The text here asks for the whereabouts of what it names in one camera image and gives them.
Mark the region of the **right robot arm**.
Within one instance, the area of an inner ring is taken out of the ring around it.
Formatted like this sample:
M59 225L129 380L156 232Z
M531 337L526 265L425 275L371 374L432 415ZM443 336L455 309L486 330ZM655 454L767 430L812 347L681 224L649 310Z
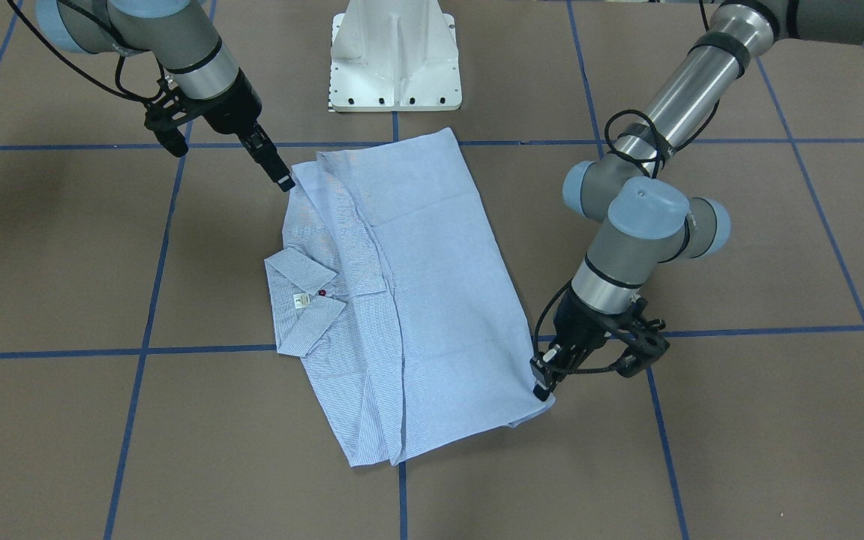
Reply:
M144 125L166 151L182 158L182 126L206 120L213 131L237 137L244 150L282 191L294 188L290 167L260 126L262 103L229 46L199 1L37 1L35 20L16 2L10 9L61 62L68 53L118 56L110 95L138 103ZM154 56L157 91L144 96L120 81L125 59Z

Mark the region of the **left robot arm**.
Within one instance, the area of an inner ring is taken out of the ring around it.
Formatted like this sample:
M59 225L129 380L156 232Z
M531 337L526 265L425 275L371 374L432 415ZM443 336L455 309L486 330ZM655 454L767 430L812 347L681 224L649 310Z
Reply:
M722 96L782 40L864 47L864 1L723 1L703 14L705 33L682 64L620 133L604 123L606 151L566 175L565 204L600 224L575 276L548 303L554 335L530 362L534 394L551 398L567 376L610 338L626 348L604 372L633 377L668 351L665 322L644 316L642 287L655 267L698 260L719 251L733 224L714 199L686 198L661 180L676 154L716 116Z

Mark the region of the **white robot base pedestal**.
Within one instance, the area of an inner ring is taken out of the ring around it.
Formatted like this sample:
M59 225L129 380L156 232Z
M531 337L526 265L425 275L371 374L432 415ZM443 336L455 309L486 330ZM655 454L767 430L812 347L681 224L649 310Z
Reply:
M351 1L332 18L330 55L332 112L462 106L455 19L437 1Z

